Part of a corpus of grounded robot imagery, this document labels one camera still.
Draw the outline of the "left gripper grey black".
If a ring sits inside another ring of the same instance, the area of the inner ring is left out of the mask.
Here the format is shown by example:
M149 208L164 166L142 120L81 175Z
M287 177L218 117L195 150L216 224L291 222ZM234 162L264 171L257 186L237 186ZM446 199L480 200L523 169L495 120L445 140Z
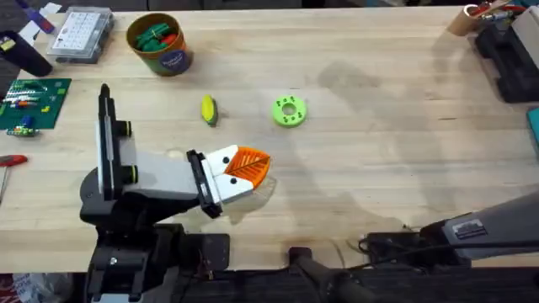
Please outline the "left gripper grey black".
M213 172L216 194L210 190ZM133 139L120 143L123 189L113 201L122 219L167 219L200 208L212 219L226 204L250 194L264 180L270 156L252 147L232 145L207 154L190 150L186 158L140 151Z

